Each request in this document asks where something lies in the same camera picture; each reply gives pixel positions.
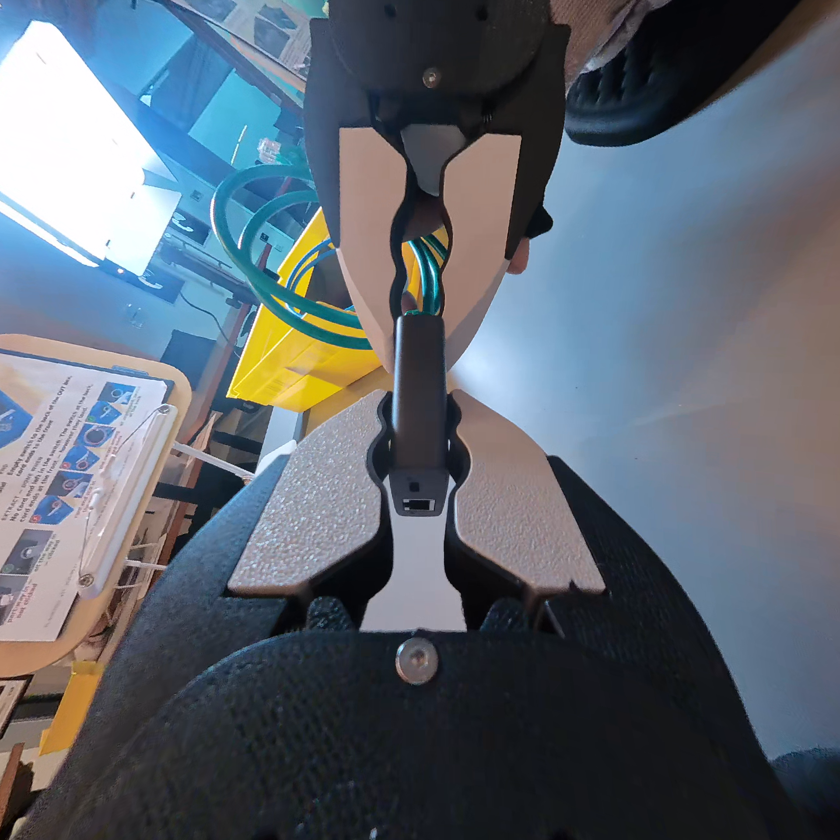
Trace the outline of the white document stand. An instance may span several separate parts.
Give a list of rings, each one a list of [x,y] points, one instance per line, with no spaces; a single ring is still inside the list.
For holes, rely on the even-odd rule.
[[[124,561],[122,545],[133,532],[132,520],[144,509],[145,496],[154,494],[157,484],[152,479],[171,453],[210,465],[218,474],[229,474],[243,486],[257,477],[256,472],[176,442],[179,420],[176,405],[156,406],[105,458],[84,507],[85,529],[77,564],[80,599],[100,596],[113,568]]]

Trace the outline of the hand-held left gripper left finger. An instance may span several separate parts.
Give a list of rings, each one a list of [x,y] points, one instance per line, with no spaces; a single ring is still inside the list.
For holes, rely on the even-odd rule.
[[[375,390],[306,436],[287,462],[227,583],[235,595],[371,599],[393,548],[371,450],[383,439]]]

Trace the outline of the printed instruction sheet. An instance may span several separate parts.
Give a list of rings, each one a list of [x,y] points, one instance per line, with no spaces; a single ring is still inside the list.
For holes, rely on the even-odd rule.
[[[172,383],[2,350],[1,639],[56,641],[104,461]]]

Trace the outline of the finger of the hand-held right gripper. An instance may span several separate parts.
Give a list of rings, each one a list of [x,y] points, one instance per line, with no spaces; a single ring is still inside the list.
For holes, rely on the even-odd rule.
[[[374,128],[339,130],[339,263],[361,328],[382,367],[395,368],[392,229],[406,198],[403,153]]]
[[[441,197],[449,249],[441,280],[447,370],[475,338],[509,266],[519,152],[518,135],[489,133],[444,167]]]

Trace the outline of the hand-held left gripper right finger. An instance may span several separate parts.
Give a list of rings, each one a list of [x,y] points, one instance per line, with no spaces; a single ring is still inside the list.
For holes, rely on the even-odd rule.
[[[468,466],[454,497],[455,542],[525,597],[606,586],[548,456],[530,436],[462,390],[457,441]]]

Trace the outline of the yellow plastic bin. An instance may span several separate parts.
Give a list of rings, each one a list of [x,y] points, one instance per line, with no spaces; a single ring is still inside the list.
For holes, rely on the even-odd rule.
[[[282,283],[334,309],[351,307],[329,232],[318,210],[279,266]],[[349,350],[292,329],[260,307],[227,387],[227,396],[303,413],[381,368],[371,350]]]

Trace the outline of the black ethernet coupler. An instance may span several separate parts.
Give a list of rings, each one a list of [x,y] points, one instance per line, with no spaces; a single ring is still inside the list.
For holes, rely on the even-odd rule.
[[[439,316],[407,313],[395,327],[389,480],[397,515],[440,515],[448,492],[445,330]]]

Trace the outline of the bright light panel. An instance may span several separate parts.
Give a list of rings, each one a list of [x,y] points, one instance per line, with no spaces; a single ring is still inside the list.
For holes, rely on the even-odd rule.
[[[58,28],[30,23],[1,64],[2,215],[84,266],[139,277],[177,186]]]

